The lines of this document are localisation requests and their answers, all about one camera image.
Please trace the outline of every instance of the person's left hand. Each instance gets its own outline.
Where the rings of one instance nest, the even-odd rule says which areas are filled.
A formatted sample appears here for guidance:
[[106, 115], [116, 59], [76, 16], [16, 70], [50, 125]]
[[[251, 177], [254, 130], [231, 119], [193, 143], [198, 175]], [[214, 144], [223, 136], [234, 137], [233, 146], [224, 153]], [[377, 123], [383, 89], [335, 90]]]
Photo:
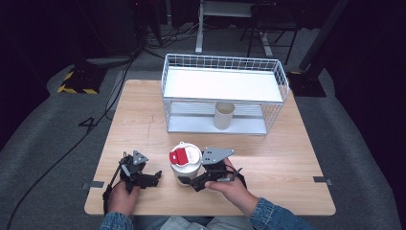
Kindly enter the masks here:
[[140, 193], [140, 187], [134, 186], [131, 194], [128, 194], [125, 182], [119, 182], [108, 199], [108, 212], [118, 212], [129, 217], [134, 210], [138, 193]]

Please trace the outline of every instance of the wire cage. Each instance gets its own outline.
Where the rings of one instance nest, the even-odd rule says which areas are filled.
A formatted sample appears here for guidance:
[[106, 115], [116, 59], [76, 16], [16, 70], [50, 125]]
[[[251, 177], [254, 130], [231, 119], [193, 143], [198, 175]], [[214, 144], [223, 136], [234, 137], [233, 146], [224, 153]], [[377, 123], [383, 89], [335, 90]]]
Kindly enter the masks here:
[[[266, 135], [289, 94], [277, 59], [167, 54], [161, 90], [168, 132]], [[235, 106], [214, 126], [215, 104]]]

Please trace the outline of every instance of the denim sleeve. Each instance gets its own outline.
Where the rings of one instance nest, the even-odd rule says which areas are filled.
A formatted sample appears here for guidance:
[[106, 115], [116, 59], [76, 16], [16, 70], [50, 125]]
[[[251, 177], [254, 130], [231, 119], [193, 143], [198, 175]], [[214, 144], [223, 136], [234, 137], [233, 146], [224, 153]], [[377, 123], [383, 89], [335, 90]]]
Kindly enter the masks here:
[[132, 221], [121, 213], [108, 213], [102, 221], [100, 230], [132, 230]]
[[260, 198], [249, 218], [257, 230], [266, 229], [314, 229], [303, 219], [296, 217], [289, 210], [275, 205], [265, 198]]

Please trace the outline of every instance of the white cup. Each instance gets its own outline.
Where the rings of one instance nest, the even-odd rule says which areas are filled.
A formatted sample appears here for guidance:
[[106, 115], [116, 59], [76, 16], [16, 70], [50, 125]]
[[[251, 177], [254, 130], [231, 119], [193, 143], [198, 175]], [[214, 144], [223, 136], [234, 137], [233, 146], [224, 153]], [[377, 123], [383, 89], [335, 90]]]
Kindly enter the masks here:
[[186, 176], [190, 180], [196, 178], [201, 166], [202, 152], [191, 143], [181, 142], [169, 154], [169, 161], [178, 183], [189, 186], [190, 184], [182, 183], [178, 176]]
[[214, 126], [218, 129], [227, 129], [233, 119], [233, 103], [216, 103], [214, 114]]

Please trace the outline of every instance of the person's hand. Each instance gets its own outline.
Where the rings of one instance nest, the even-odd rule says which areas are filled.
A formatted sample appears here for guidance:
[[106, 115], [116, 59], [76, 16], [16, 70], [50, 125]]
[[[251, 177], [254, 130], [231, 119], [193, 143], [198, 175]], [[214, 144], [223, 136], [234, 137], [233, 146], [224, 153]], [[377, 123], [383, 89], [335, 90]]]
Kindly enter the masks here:
[[[228, 158], [224, 159], [228, 171], [233, 171], [233, 165]], [[258, 198], [252, 195], [238, 177], [230, 182], [207, 181], [205, 187], [221, 193], [244, 214], [249, 217], [258, 203]]]
[[125, 182], [119, 182], [108, 199], [108, 212], [117, 212], [130, 216], [135, 207], [140, 187], [134, 186], [131, 194], [125, 188]]

